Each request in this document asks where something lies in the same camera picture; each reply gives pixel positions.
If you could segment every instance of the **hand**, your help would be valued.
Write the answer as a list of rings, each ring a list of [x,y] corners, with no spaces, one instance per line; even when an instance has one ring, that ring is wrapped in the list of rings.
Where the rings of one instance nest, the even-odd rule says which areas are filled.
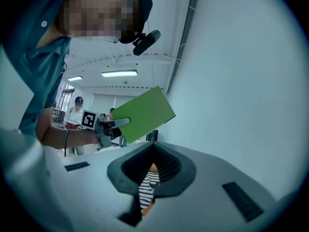
[[[91,131],[92,133],[90,134],[90,137],[91,137],[91,143],[92,144],[99,144],[99,142],[98,142],[98,137],[97,137],[97,135],[95,134],[95,132],[92,130]]]

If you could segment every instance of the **striped object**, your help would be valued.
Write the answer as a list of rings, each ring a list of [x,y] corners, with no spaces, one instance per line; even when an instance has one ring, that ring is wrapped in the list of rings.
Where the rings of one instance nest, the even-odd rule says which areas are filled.
[[[148,172],[143,182],[139,187],[140,211],[143,214],[143,209],[146,209],[153,198],[154,189],[159,185],[159,174]]]

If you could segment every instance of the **green folder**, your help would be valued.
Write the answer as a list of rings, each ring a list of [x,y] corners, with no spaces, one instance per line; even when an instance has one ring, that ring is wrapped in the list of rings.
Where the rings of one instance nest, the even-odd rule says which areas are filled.
[[[152,132],[176,115],[159,86],[112,111],[113,119],[130,118],[131,122],[119,129],[128,143]]]

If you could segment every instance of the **ceiling light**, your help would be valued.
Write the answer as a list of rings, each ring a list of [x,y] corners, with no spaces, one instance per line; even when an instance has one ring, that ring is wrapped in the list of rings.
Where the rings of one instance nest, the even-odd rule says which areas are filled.
[[[104,77],[132,76],[132,75],[137,75],[137,70],[102,72],[101,75],[104,76]]]
[[[82,77],[80,75],[68,78],[69,81],[76,81],[76,80],[81,80],[81,79],[82,79]]]

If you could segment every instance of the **white shirt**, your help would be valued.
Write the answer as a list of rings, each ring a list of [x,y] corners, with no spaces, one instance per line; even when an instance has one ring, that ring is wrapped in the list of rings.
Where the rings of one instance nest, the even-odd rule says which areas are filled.
[[[76,122],[81,123],[82,122],[82,117],[83,117],[83,108],[80,110],[76,111],[75,107],[69,108],[67,110],[67,113],[64,117],[64,122],[66,123],[67,120],[69,119],[69,123],[75,124]]]

